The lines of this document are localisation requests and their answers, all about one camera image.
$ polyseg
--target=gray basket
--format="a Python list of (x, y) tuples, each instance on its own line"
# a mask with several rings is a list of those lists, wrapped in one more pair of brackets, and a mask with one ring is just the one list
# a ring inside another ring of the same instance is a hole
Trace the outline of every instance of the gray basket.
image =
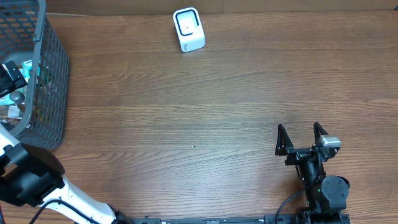
[(64, 132), (69, 58), (45, 11), (45, 0), (0, 2), (0, 62), (33, 59), (25, 113), (10, 133), (20, 142), (55, 149)]

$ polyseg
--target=wooden table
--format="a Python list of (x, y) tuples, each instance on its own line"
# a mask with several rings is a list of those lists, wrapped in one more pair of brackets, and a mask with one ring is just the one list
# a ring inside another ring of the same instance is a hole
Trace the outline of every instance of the wooden table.
[[(398, 219), (398, 13), (201, 15), (206, 47), (182, 54), (172, 16), (51, 18), (71, 60), (67, 176), (131, 217), (253, 217), (300, 188), (274, 155), (319, 121), (343, 147), (353, 223)], [(283, 213), (305, 205), (304, 197)], [(3, 205), (7, 223), (37, 208)], [(39, 223), (70, 223), (47, 211)]]

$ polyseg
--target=basket handle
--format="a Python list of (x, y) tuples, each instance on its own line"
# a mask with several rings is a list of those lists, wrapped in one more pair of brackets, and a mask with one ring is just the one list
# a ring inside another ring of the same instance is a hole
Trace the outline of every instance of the basket handle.
[(42, 40), (44, 23), (45, 23), (45, 12), (47, 10), (47, 5), (45, 0), (37, 0), (39, 2), (39, 15), (37, 16), (35, 36), (33, 37), (33, 42), (37, 43)]

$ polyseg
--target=black cable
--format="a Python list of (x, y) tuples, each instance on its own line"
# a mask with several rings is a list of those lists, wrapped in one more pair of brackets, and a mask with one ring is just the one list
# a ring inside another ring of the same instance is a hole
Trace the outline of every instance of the black cable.
[(63, 200), (60, 199), (54, 199), (54, 200), (50, 200), (48, 202), (46, 202), (40, 209), (39, 211), (36, 213), (36, 215), (32, 218), (32, 220), (29, 222), (29, 224), (33, 224), (36, 219), (39, 217), (39, 215), (43, 212), (43, 210), (46, 208), (47, 205), (51, 204), (51, 203), (58, 203), (58, 204), (62, 204), (64, 206), (66, 206), (67, 208), (69, 208), (70, 210), (76, 212), (76, 214), (78, 214), (79, 216), (81, 216), (82, 218), (84, 218), (85, 220), (89, 221), (92, 224), (99, 224), (98, 222), (94, 221), (92, 218), (88, 218), (85, 214), (81, 213), (79, 210), (75, 209), (73, 206), (71, 206), (70, 204), (64, 202)]
[[(278, 208), (278, 211), (276, 211), (276, 214), (275, 214), (275, 224), (278, 224), (279, 213), (280, 213), (280, 211), (282, 211), (283, 207), (287, 204), (287, 202), (291, 201), (293, 198), (299, 196), (304, 191), (306, 191), (309, 188), (313, 187), (316, 184), (316, 182), (318, 181), (319, 176), (321, 175), (321, 169), (322, 169), (321, 155), (320, 155), (319, 151), (317, 151), (317, 156), (318, 156), (318, 170), (317, 170), (317, 176), (315, 177), (314, 181), (312, 182), (312, 184), (304, 186), (303, 189), (299, 190), (298, 192), (294, 193), (292, 196), (288, 197), (282, 203), (282, 205), (280, 205), (280, 207)], [(297, 165), (296, 165), (296, 172), (297, 172), (298, 177), (300, 177), (299, 169), (298, 169)]]
[(1, 205), (0, 205), (0, 224), (6, 224), (6, 221), (4, 220), (4, 215), (2, 215)]

